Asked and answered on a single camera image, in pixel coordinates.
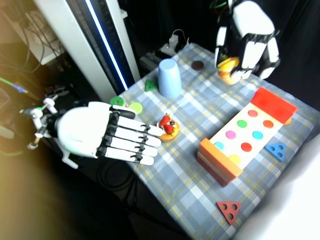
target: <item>red dot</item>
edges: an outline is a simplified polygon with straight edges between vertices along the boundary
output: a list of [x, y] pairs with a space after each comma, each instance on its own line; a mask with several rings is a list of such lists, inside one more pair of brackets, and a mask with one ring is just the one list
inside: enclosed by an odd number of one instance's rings
[[274, 127], [274, 124], [270, 120], [265, 120], [265, 121], [263, 121], [263, 126], [265, 126], [268, 129], [272, 129]]
[[255, 110], [249, 110], [248, 111], [248, 115], [250, 116], [250, 117], [256, 117], [256, 116], [258, 116], [258, 113], [255, 111]]
[[250, 152], [252, 149], [252, 146], [249, 143], [244, 142], [241, 144], [241, 149], [245, 152]]

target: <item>blue cup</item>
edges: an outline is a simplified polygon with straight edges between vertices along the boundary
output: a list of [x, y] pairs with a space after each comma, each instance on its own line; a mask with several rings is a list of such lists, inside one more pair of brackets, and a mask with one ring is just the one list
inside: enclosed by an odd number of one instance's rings
[[175, 98], [182, 90], [178, 64], [173, 59], [164, 59], [158, 69], [159, 92], [165, 98]]

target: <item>blue dot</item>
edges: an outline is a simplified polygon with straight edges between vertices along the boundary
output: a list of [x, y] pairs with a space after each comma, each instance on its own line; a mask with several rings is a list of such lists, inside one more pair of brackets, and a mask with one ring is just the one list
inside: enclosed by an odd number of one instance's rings
[[219, 141], [217, 141], [214, 145], [220, 150], [223, 150], [225, 148], [225, 146]]
[[252, 136], [258, 140], [261, 140], [264, 137], [264, 135], [260, 131], [254, 131], [252, 133]]

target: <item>white light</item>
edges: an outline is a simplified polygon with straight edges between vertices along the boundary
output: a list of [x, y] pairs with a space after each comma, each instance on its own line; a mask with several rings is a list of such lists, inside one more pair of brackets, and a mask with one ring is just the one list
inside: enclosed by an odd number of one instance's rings
[[107, 41], [106, 35], [104, 34], [104, 31], [102, 30], [102, 27], [101, 27], [101, 25], [100, 25], [100, 22], [99, 22], [99, 20], [98, 20], [98, 18], [97, 18], [96, 12], [95, 12], [95, 10], [94, 10], [94, 8], [93, 8], [90, 0], [85, 0], [85, 3], [86, 3], [86, 5], [87, 5], [88, 8], [89, 8], [89, 11], [90, 11], [90, 13], [91, 13], [91, 15], [92, 15], [92, 17], [93, 17], [93, 21], [94, 21], [94, 23], [95, 23], [95, 25], [96, 25], [96, 28], [98, 29], [98, 31], [99, 31], [99, 33], [100, 33], [100, 36], [101, 36], [101, 38], [102, 38], [102, 41], [103, 41], [103, 43], [104, 43], [104, 45], [105, 45], [105, 47], [106, 47], [106, 50], [108, 51], [108, 53], [109, 53], [109, 55], [110, 55], [110, 58], [111, 58], [111, 60], [112, 60], [112, 62], [113, 62], [113, 64], [114, 64], [114, 67], [115, 67], [116, 72], [118, 73], [118, 75], [119, 75], [119, 77], [120, 77], [120, 80], [121, 80], [121, 82], [122, 82], [122, 84], [123, 84], [123, 86], [124, 86], [124, 89], [125, 89], [125, 90], [128, 90], [127, 84], [126, 84], [126, 82], [125, 82], [125, 80], [124, 80], [124, 77], [123, 77], [122, 74], [121, 74], [121, 71], [120, 71], [119, 66], [118, 66], [118, 64], [117, 64], [117, 61], [116, 61], [116, 59], [115, 59], [115, 56], [114, 56], [114, 54], [113, 54], [112, 51], [111, 51], [111, 48], [110, 48], [109, 43], [108, 43], [108, 41]]

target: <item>tablecloth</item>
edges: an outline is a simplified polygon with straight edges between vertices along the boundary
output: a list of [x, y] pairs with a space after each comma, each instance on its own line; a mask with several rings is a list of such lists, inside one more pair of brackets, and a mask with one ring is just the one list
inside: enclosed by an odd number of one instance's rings
[[[140, 102], [143, 112], [137, 119], [156, 124], [165, 113], [173, 115], [180, 133], [173, 142], [163, 142], [152, 166], [130, 166], [170, 215], [193, 239], [229, 239], [248, 218], [303, 143], [319, 131], [320, 112], [291, 94], [251, 75], [235, 85], [224, 84], [214, 67], [215, 55], [191, 43], [173, 57], [177, 61], [182, 92], [174, 99], [158, 90], [145, 92], [146, 79], [157, 80], [155, 69], [120, 96], [130, 104]], [[204, 68], [194, 70], [193, 61]], [[266, 149], [248, 164], [243, 173], [226, 187], [196, 161], [201, 140], [211, 138], [264, 87], [298, 107], [292, 124], [283, 126], [268, 144], [286, 145], [284, 162]], [[235, 223], [229, 225], [217, 202], [241, 202]]]

